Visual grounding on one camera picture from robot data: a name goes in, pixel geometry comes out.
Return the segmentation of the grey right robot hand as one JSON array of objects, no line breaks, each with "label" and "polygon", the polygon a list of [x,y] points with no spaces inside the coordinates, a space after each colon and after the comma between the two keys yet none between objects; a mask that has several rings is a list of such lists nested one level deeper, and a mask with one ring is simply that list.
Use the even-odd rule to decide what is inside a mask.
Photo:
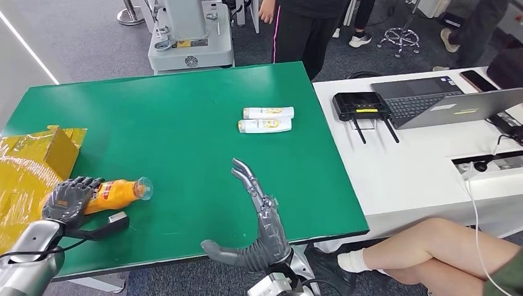
[{"label": "grey right robot hand", "polygon": [[292,249],[284,232],[277,203],[265,194],[251,168],[238,158],[232,159],[231,173],[239,179],[249,194],[257,214],[257,238],[240,249],[226,248],[207,239],[201,242],[209,259],[249,271],[263,271],[291,256]]}]

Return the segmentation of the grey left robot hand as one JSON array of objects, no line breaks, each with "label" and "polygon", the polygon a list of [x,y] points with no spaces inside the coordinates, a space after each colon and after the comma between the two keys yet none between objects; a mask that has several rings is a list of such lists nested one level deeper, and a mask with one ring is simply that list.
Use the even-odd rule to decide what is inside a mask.
[{"label": "grey left robot hand", "polygon": [[57,184],[43,203],[41,216],[67,228],[79,229],[83,225],[85,210],[104,178],[77,176]]}]

